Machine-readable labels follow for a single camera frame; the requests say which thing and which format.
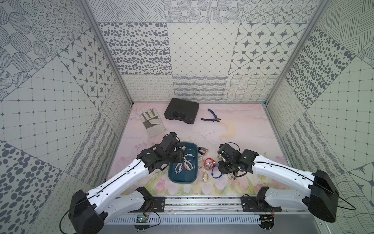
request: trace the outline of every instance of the ventilated metal panel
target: ventilated metal panel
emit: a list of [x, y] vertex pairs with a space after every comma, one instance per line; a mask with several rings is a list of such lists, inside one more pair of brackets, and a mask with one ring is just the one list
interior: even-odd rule
[[[155, 225], [160, 222], [156, 214], [149, 215], [147, 223], [136, 222], [137, 217], [144, 217], [142, 215], [123, 215], [119, 218], [111, 220], [108, 224], [122, 224], [122, 225]], [[160, 215], [161, 224], [168, 225], [194, 225], [194, 224], [261, 224], [259, 215]]]

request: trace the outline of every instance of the plastic case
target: plastic case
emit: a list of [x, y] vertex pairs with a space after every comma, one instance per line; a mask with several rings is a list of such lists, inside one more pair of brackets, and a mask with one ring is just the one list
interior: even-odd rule
[[186, 149], [184, 150], [185, 155], [192, 154], [194, 156], [194, 159], [190, 161], [193, 169], [189, 171], [183, 168], [183, 170], [179, 174], [177, 174], [175, 173], [175, 167], [177, 166], [178, 163], [172, 162], [169, 165], [169, 173], [168, 173], [169, 179], [174, 183], [193, 183], [197, 178], [197, 169], [198, 169], [197, 160], [199, 157], [198, 156], [199, 149], [194, 143], [190, 143], [190, 142], [181, 142], [180, 146], [186, 147]]
[[187, 124], [193, 124], [199, 110], [199, 104], [193, 101], [186, 101], [179, 98], [172, 98], [166, 111], [166, 119], [176, 119]]

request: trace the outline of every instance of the patterned wall panel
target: patterned wall panel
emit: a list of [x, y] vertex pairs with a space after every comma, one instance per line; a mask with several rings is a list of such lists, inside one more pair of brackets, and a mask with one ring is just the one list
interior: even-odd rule
[[109, 123], [117, 137], [120, 137], [124, 130], [130, 110], [131, 103], [123, 91], [122, 86], [117, 79], [115, 79], [112, 89], [101, 105], [99, 112], [104, 115], [105, 120]]
[[2, 233], [27, 233], [62, 171], [0, 141]]
[[[334, 233], [373, 233], [374, 208], [368, 202], [359, 188], [353, 175], [345, 173], [332, 179], [341, 197], [356, 207], [355, 211], [338, 208], [336, 222], [331, 223]], [[351, 208], [344, 201], [339, 200], [339, 206]]]
[[89, 28], [76, 0], [20, 0], [20, 5], [39, 30], [39, 37], [57, 54]]
[[170, 101], [174, 97], [172, 75], [122, 75], [133, 101]]
[[246, 0], [242, 22], [308, 23], [320, 0]]
[[90, 166], [109, 167], [131, 104], [76, 1], [0, 2], [0, 229], [56, 232], [71, 195], [91, 188], [62, 170], [96, 115], [106, 122], [97, 142], [112, 143]]
[[277, 78], [277, 75], [230, 75], [223, 101], [264, 101]]
[[347, 169], [374, 162], [374, 69], [358, 57], [308, 113]]
[[164, 0], [166, 22], [239, 23], [245, 0]]
[[240, 24], [229, 73], [279, 75], [306, 24]]
[[190, 101], [222, 101], [227, 76], [173, 76], [175, 97]]
[[113, 129], [98, 113], [65, 172], [94, 187], [105, 181], [118, 141]]
[[317, 27], [357, 54], [374, 36], [374, 2], [331, 0]]
[[353, 57], [349, 50], [315, 28], [286, 80], [304, 108], [308, 109]]
[[174, 75], [227, 75], [238, 24], [168, 23]]
[[305, 112], [302, 104], [297, 100], [297, 97], [285, 80], [281, 81], [267, 107], [280, 137], [284, 136], [289, 128]]
[[62, 170], [98, 111], [58, 57], [0, 106], [0, 138]]
[[0, 99], [31, 77], [55, 52], [17, 2], [0, 4]]
[[286, 143], [289, 157], [295, 168], [307, 171], [320, 169], [330, 177], [346, 172], [306, 112], [293, 124], [282, 139]]
[[57, 56], [92, 104], [99, 109], [115, 78], [91, 29], [85, 31]]
[[165, 23], [101, 23], [99, 26], [122, 75], [171, 74]]
[[97, 22], [165, 22], [163, 0], [88, 0], [88, 3]]
[[[46, 204], [32, 223], [28, 234], [47, 234], [59, 231], [59, 222], [70, 207], [71, 197], [80, 189], [87, 192], [93, 187], [63, 172]], [[65, 233], [75, 232], [67, 215], [61, 222], [61, 228]]]

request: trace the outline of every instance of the black toolbox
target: black toolbox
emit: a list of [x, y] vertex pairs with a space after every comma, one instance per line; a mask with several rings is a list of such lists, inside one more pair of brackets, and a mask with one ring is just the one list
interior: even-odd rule
[[179, 98], [172, 98], [166, 111], [166, 119], [176, 119], [187, 124], [193, 124], [199, 110], [199, 104], [193, 101], [186, 101]]

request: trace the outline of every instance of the pliers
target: pliers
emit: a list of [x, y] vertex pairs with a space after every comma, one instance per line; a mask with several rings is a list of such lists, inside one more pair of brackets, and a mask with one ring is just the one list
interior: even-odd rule
[[217, 118], [217, 116], [215, 115], [215, 113], [214, 113], [211, 109], [208, 109], [208, 111], [209, 111], [210, 113], [213, 114], [214, 119], [204, 119], [204, 118], [200, 118], [201, 120], [204, 120], [204, 121], [212, 121], [212, 122], [214, 122], [214, 121], [219, 122], [219, 121], [220, 121], [220, 119]]

